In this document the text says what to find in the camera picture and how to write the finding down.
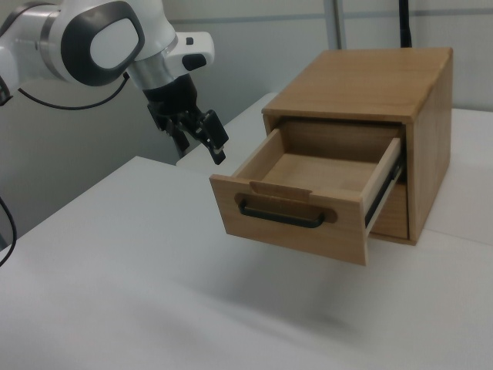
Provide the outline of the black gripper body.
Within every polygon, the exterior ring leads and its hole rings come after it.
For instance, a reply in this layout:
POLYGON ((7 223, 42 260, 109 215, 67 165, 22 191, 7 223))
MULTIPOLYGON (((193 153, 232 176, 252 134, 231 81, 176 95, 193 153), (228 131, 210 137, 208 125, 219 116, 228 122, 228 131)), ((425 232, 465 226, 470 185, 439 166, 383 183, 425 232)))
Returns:
POLYGON ((143 90, 148 110, 157 128, 170 131, 172 125, 194 124, 200 115, 196 105, 197 91, 190 74, 155 89, 143 90))

